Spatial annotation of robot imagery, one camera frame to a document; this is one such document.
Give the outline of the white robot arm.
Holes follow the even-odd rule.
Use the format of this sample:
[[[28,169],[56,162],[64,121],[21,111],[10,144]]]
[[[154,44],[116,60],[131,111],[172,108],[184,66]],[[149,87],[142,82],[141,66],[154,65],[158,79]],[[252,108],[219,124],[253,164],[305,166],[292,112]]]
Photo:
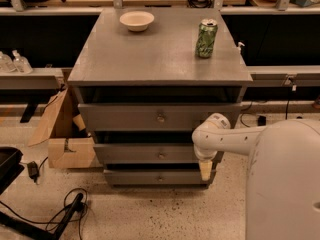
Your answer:
[[[218,152],[248,157],[246,240],[320,240],[320,122],[232,129],[215,113],[192,133],[201,177]]]

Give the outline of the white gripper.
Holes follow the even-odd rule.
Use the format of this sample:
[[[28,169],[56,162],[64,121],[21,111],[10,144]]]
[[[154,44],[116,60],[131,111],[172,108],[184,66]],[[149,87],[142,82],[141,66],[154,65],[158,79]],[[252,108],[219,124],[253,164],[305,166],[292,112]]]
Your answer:
[[[203,181],[208,181],[211,177],[213,162],[212,159],[217,155],[216,150],[202,149],[194,146],[194,152],[199,161],[199,169]]]

